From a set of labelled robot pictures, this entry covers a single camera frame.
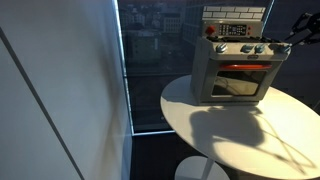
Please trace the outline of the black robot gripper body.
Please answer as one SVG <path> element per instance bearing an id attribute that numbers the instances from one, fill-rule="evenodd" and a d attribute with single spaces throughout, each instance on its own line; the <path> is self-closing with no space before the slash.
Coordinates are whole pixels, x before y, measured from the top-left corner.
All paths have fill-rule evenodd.
<path id="1" fill-rule="evenodd" d="M 308 15 L 306 29 L 308 30 L 310 37 L 320 32 L 320 13 Z"/>

